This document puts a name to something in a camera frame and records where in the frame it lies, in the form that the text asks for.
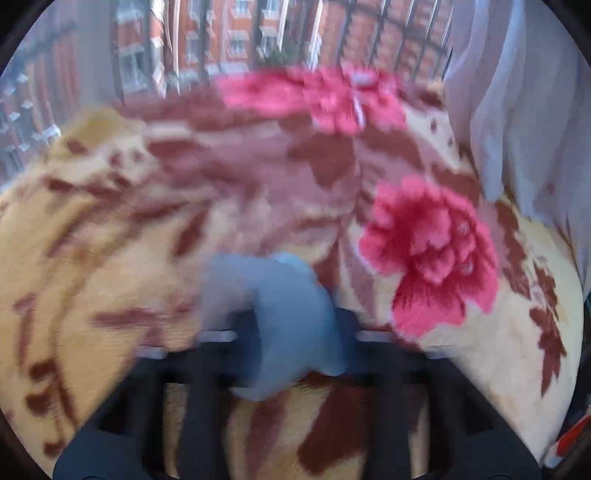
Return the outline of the light blue bent plastic bowl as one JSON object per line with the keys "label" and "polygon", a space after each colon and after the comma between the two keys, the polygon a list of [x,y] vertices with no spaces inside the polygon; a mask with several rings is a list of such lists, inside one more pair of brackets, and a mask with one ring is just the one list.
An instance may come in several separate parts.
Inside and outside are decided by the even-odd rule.
{"label": "light blue bent plastic bowl", "polygon": [[262,401],[305,375],[346,372],[335,305],[314,270],[293,254],[271,257],[222,254],[211,258],[198,316],[211,340],[223,330],[238,335],[231,391]]}

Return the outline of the yellow floral plush blanket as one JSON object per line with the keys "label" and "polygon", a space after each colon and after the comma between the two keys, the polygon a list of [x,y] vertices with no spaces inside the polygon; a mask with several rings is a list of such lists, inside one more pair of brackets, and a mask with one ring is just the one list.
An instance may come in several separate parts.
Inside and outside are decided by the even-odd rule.
{"label": "yellow floral plush blanket", "polygon": [[367,70],[89,111],[4,189],[3,433],[51,473],[139,350],[187,348],[256,266],[453,354],[534,457],[557,438],[583,341],[570,246],[484,197],[437,91]]}

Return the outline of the white sheer curtain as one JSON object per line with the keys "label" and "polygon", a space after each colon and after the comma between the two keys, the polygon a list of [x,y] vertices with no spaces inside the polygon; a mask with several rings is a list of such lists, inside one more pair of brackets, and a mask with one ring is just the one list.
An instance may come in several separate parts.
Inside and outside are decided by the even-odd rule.
{"label": "white sheer curtain", "polygon": [[541,1],[456,1],[444,79],[488,200],[566,237],[590,292],[590,67]]}

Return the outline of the window with metal grille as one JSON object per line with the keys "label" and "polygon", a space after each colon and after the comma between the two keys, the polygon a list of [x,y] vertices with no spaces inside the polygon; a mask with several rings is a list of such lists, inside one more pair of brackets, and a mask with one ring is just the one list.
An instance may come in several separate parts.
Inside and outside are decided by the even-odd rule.
{"label": "window with metal grille", "polygon": [[448,1],[111,0],[1,5],[1,179],[79,111],[273,65],[446,74]]}

